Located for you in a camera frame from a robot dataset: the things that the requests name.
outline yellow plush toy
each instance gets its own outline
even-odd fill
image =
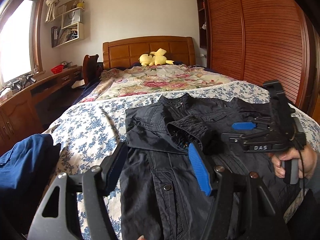
[[[164,49],[158,49],[156,52],[150,52],[149,54],[142,54],[139,61],[142,66],[153,66],[153,65],[173,65],[173,60],[167,60],[164,56],[167,52]]]

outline wall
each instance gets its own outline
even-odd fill
[[[61,0],[60,4],[67,1],[70,0]],[[204,59],[199,58],[200,53],[204,53],[204,50],[200,52],[199,48],[196,0],[84,1],[85,39],[56,48],[60,50],[60,61],[72,61],[73,64],[82,65],[86,54],[99,54],[99,61],[103,61],[103,42],[139,36],[174,35],[193,37],[198,57],[196,61],[198,64],[204,63]],[[51,47],[46,49],[47,52],[42,52],[42,54],[55,50]]]
[[[47,5],[42,7],[41,24],[40,24],[40,50],[43,70],[50,71],[61,62],[59,48],[51,48],[51,27],[57,23],[45,23],[45,16],[47,14]]]

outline snap button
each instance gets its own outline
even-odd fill
[[[168,191],[171,189],[171,185],[169,185],[169,184],[164,185],[163,189]]]

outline window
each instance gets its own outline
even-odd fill
[[[44,0],[23,0],[0,33],[0,88],[27,73],[42,71],[40,19]]]

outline cabinet handle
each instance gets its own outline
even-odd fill
[[[7,135],[8,139],[10,139],[10,136],[9,136],[9,134],[7,133],[7,129],[6,129],[5,126],[3,127],[3,130],[4,130],[5,134]]]
[[[11,124],[10,124],[9,122],[7,122],[7,124],[8,124],[8,127],[9,127],[9,129],[10,129],[11,134],[13,135],[13,129],[12,129],[12,127],[11,127]]]

